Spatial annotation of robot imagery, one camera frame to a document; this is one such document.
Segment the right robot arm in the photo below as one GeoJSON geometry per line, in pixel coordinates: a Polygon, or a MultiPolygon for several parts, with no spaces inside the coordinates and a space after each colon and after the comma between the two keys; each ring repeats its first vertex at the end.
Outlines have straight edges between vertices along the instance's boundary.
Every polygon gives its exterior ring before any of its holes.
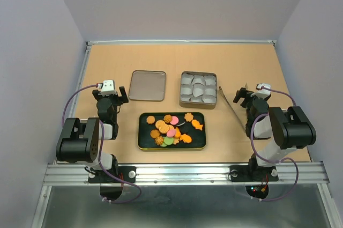
{"type": "Polygon", "coordinates": [[[237,90],[234,103],[242,101],[246,110],[245,133],[253,154],[245,166],[231,166],[229,179],[233,182],[277,181],[276,165],[286,157],[316,141],[316,131],[308,117],[295,102],[283,110],[271,107],[268,100],[274,89],[258,84],[256,91],[245,87],[237,90]]]}

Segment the black sandwich cookie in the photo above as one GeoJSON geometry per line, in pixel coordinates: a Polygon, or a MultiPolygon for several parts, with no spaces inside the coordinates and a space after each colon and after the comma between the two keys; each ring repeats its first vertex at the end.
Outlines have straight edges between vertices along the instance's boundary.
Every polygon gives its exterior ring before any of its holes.
{"type": "Polygon", "coordinates": [[[181,126],[185,125],[186,123],[187,123],[186,121],[179,122],[176,126],[177,127],[181,127],[181,126]]]}

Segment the swirl butter cookie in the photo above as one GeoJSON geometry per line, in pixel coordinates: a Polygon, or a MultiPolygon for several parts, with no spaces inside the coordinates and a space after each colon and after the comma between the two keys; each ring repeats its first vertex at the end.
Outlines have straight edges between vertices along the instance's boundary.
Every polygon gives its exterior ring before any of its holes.
{"type": "Polygon", "coordinates": [[[164,117],[163,117],[163,121],[165,122],[165,123],[170,123],[171,121],[173,120],[173,117],[171,116],[171,115],[165,115],[164,117]]]}

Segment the metal tongs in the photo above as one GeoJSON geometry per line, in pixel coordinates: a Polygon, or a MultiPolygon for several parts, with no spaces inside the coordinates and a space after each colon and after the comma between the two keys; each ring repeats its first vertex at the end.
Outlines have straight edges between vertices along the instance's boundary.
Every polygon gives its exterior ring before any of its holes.
{"type": "Polygon", "coordinates": [[[230,108],[231,112],[234,114],[237,122],[239,123],[240,127],[243,129],[243,132],[245,133],[245,125],[242,123],[242,121],[240,120],[239,116],[237,115],[237,113],[235,112],[235,110],[233,109],[233,107],[231,106],[230,102],[228,101],[223,89],[221,86],[218,87],[218,91],[220,93],[220,95],[222,96],[222,98],[224,99],[224,101],[226,102],[226,104],[228,105],[228,107],[230,108]]]}

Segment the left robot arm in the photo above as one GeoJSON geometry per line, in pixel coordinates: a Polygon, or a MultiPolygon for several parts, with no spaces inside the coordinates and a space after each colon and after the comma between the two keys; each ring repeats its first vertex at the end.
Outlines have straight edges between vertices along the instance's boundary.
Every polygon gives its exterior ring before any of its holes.
{"type": "Polygon", "coordinates": [[[62,115],[62,131],[56,145],[56,158],[67,163],[82,162],[95,175],[108,182],[119,179],[118,163],[114,155],[102,156],[102,146],[105,140],[105,125],[110,125],[111,139],[118,134],[117,115],[123,104],[129,102],[125,87],[119,87],[121,95],[116,90],[105,92],[105,83],[89,85],[77,90],[67,101],[65,107],[79,92],[93,88],[92,95],[96,99],[97,117],[90,117],[85,123],[77,117],[66,118],[66,109],[62,115]]]}

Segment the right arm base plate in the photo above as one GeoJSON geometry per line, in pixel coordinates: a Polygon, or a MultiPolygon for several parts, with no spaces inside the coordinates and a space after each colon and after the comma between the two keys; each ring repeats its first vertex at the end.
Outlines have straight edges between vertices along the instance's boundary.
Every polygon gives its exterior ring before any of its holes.
{"type": "Polygon", "coordinates": [[[276,174],[272,175],[275,171],[275,167],[259,167],[257,166],[254,170],[248,165],[231,165],[229,167],[230,180],[232,182],[262,182],[266,181],[278,181],[279,177],[276,174]]]}

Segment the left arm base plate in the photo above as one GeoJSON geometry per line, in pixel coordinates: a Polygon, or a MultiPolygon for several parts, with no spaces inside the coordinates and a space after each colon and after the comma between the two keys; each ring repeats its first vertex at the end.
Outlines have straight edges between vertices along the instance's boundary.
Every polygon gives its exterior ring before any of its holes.
{"type": "MultiPolygon", "coordinates": [[[[87,182],[90,184],[119,183],[119,181],[115,180],[110,175],[107,175],[103,170],[94,170],[90,167],[85,167],[85,170],[88,172],[87,182]]],[[[126,182],[135,183],[136,170],[137,168],[135,166],[120,165],[118,168],[112,168],[107,172],[126,182]]]]}

